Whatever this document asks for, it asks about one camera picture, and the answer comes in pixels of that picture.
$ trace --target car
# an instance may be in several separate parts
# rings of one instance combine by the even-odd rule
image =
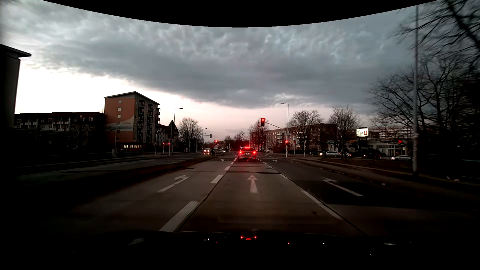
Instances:
[[[391,160],[393,161],[399,161],[399,160],[404,160],[404,161],[412,161],[412,157],[411,156],[396,156],[396,157],[392,157]]]
[[[338,153],[337,151],[327,151],[326,155],[327,157],[338,157],[340,156],[340,153]]]
[[[380,160],[382,159],[382,155],[379,153],[368,153],[362,156],[363,159],[371,159],[371,160]]]
[[[242,160],[257,162],[257,151],[253,147],[241,147],[237,157],[239,162]]]
[[[352,156],[352,154],[347,153],[347,152],[343,152],[343,153],[340,152],[339,154],[340,154],[340,156],[343,155],[343,154],[344,154],[345,156],[347,156],[347,157],[351,157],[351,156]]]
[[[325,151],[317,150],[315,152],[310,152],[310,155],[324,157],[325,156]]]

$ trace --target road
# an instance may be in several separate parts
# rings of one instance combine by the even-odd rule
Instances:
[[[479,236],[479,218],[448,204],[272,155],[258,159],[227,153],[30,226],[55,239],[126,230]]]

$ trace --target orange building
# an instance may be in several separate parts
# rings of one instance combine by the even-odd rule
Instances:
[[[142,151],[155,143],[159,103],[138,92],[105,97],[105,131],[112,148]]]

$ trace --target cloud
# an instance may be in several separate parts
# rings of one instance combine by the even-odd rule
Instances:
[[[310,25],[169,25],[22,1],[3,11],[2,43],[32,68],[108,75],[237,108],[365,104],[364,90],[411,61],[388,36],[407,12]]]

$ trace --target treff sign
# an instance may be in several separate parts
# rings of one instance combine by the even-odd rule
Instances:
[[[357,137],[367,137],[368,127],[357,128]]]

